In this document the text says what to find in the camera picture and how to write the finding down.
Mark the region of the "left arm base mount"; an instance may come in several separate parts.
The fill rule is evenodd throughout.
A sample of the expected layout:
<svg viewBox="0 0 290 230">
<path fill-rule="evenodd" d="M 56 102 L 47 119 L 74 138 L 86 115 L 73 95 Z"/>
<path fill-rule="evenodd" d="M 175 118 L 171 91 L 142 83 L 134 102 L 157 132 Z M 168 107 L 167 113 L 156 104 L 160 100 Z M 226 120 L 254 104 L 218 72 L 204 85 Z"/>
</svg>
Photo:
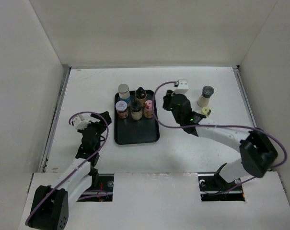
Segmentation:
<svg viewBox="0 0 290 230">
<path fill-rule="evenodd" d="M 82 193 L 78 202 L 112 202 L 115 175 L 91 169 L 92 185 Z"/>
</svg>

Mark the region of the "clear lid pepper grinder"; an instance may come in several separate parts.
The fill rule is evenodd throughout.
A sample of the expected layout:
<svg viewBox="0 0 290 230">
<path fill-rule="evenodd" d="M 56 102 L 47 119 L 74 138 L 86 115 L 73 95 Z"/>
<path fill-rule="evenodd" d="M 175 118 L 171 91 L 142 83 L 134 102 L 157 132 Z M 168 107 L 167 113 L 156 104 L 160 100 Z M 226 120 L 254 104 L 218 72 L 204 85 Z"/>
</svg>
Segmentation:
<svg viewBox="0 0 290 230">
<path fill-rule="evenodd" d="M 202 93 L 197 100 L 199 107 L 206 107 L 209 104 L 211 96 L 214 94 L 214 88 L 211 86 L 204 86 L 202 88 Z"/>
</svg>

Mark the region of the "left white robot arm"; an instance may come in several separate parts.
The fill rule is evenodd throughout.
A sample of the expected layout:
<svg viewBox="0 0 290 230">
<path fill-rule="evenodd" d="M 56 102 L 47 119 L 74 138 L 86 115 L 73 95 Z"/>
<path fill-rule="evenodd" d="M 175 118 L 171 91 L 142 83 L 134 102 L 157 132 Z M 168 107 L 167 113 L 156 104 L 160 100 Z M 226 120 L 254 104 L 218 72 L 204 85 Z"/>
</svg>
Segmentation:
<svg viewBox="0 0 290 230">
<path fill-rule="evenodd" d="M 99 151 L 106 144 L 112 119 L 108 111 L 90 112 L 96 121 L 83 119 L 79 112 L 69 119 L 69 124 L 82 135 L 81 144 L 69 168 L 52 184 L 39 186 L 34 194 L 31 211 L 25 225 L 36 230 L 63 230 L 68 222 L 69 209 L 86 191 L 94 191 L 99 179 L 94 167 Z"/>
</svg>

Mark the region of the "yellow lid white bottle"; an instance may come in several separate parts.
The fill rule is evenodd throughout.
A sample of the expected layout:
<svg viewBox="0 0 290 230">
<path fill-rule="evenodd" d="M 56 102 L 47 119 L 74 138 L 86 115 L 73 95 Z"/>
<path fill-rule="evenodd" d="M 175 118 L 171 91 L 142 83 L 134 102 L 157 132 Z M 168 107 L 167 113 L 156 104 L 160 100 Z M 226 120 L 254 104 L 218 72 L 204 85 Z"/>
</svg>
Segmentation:
<svg viewBox="0 0 290 230">
<path fill-rule="evenodd" d="M 211 114 L 211 109 L 209 107 L 203 107 L 201 113 L 205 117 L 209 117 L 209 115 Z"/>
</svg>

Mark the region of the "small black cap spice bottle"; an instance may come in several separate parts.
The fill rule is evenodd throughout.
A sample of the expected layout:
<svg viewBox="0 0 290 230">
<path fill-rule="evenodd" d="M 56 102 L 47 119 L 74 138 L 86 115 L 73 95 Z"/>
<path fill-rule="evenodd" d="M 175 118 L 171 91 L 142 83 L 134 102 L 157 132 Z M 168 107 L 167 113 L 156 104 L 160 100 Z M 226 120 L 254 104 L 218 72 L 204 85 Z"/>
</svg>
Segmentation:
<svg viewBox="0 0 290 230">
<path fill-rule="evenodd" d="M 141 103 L 142 107 L 144 107 L 145 102 L 147 100 L 147 93 L 146 93 L 145 89 L 143 89 L 142 87 L 139 87 L 135 91 L 135 98 L 137 101 L 139 101 Z"/>
</svg>

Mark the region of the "blue label silver lid jar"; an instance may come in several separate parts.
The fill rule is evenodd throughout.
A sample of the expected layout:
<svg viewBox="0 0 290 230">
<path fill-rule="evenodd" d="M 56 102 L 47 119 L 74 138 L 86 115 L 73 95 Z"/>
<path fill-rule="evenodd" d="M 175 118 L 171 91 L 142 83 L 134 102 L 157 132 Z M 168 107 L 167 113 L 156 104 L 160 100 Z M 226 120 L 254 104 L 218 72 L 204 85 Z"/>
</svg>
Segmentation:
<svg viewBox="0 0 290 230">
<path fill-rule="evenodd" d="M 129 86 L 127 84 L 120 84 L 118 86 L 118 101 L 124 101 L 127 104 L 127 107 L 130 107 L 131 97 Z"/>
</svg>

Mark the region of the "white lid red label jar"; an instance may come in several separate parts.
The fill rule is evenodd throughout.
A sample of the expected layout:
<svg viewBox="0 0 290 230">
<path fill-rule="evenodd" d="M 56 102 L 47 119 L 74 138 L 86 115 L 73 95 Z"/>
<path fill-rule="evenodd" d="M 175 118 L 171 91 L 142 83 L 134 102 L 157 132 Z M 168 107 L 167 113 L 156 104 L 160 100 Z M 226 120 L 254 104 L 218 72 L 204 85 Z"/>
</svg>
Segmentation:
<svg viewBox="0 0 290 230">
<path fill-rule="evenodd" d="M 126 119 L 128 117 L 128 104 L 125 101 L 118 101 L 115 104 L 115 108 L 120 119 Z"/>
</svg>

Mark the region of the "pink lid spice bottle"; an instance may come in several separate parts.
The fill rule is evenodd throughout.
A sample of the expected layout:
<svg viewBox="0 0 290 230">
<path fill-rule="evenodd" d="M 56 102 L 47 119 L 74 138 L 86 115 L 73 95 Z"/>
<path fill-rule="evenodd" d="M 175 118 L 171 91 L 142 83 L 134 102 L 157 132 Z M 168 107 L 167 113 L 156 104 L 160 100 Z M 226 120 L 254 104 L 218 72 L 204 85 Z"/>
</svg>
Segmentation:
<svg viewBox="0 0 290 230">
<path fill-rule="evenodd" d="M 145 102 L 143 114 L 147 119 L 153 118 L 152 100 L 147 100 Z"/>
</svg>

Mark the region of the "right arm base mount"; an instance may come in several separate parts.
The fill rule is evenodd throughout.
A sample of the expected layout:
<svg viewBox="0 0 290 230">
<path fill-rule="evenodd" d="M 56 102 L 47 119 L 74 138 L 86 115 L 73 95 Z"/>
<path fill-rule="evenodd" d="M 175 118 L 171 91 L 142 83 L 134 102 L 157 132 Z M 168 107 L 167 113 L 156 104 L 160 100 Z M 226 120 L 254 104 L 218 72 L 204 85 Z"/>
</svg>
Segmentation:
<svg viewBox="0 0 290 230">
<path fill-rule="evenodd" d="M 200 189 L 200 199 L 203 202 L 222 202 L 222 201 L 245 201 L 242 186 L 237 186 L 241 180 L 226 182 L 220 175 L 220 171 L 226 164 L 223 164 L 214 173 L 198 174 Z"/>
</svg>

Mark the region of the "black lid grinder bottle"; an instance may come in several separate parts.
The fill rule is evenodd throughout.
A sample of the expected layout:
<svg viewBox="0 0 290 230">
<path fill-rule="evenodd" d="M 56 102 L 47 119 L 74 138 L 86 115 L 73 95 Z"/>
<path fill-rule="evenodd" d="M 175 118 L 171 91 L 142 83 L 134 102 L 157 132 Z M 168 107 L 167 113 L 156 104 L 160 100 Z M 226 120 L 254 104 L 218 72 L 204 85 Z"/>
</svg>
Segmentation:
<svg viewBox="0 0 290 230">
<path fill-rule="evenodd" d="M 131 116 L 134 120 L 142 118 L 142 104 L 138 100 L 133 100 L 130 104 Z"/>
</svg>

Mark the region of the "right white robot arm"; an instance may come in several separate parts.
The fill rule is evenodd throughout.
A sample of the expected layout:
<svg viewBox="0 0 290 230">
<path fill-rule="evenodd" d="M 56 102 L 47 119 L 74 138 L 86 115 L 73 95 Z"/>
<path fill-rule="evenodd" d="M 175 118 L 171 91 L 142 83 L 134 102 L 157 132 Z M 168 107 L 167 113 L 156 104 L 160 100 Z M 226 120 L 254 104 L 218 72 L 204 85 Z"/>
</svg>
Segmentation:
<svg viewBox="0 0 290 230">
<path fill-rule="evenodd" d="M 262 178 L 278 156 L 275 147 L 261 130 L 219 127 L 204 115 L 192 111 L 190 101 L 183 94 L 168 90 L 163 97 L 163 108 L 172 112 L 176 123 L 186 133 L 214 140 L 240 154 L 239 159 L 223 164 L 214 173 L 213 182 L 218 189 L 226 189 L 244 176 Z"/>
</svg>

